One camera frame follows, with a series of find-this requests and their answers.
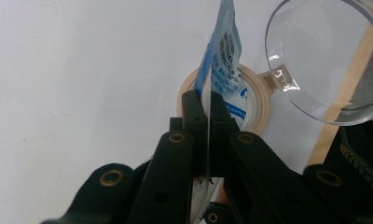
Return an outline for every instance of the blue and white packet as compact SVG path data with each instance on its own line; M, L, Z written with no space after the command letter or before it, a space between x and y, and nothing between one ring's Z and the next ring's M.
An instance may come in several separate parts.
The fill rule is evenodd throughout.
M235 23L232 0L222 0L215 29L196 77L198 91L206 114L210 114L211 91L224 98L230 115L242 129L246 117L247 85L242 79L239 59L242 44Z

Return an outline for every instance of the black cable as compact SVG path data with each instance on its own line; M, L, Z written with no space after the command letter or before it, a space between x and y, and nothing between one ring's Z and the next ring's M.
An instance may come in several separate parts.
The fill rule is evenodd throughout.
M369 163L367 163L354 150L352 150L352 147L347 140L346 130L344 127L340 127L339 133L341 138L341 153L373 189L373 167L371 167Z

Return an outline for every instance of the clear plastic lid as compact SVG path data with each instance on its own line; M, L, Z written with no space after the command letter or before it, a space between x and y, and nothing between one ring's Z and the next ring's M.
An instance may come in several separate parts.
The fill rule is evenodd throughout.
M353 125L373 118L373 5L367 2L284 1L270 18L272 74L315 119Z

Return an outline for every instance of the white surface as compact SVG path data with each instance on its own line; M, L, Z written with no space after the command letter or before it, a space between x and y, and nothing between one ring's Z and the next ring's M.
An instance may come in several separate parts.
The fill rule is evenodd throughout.
M276 1L235 1L241 63L268 69ZM219 1L0 1L0 223L59 217L98 167L135 167L175 116ZM322 128L280 93L267 143L294 170Z

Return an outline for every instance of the black object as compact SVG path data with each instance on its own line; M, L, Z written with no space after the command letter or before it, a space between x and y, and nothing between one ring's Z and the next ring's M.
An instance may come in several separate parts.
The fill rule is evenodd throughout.
M298 175L259 136L239 132L219 94L211 111L208 129L198 94L186 92L184 116L171 119L151 161L134 171L96 170L66 214L44 224L189 223L192 178L205 175L207 161L210 176L225 178L229 199L229 206L210 203L208 223L373 223L363 179L328 164Z

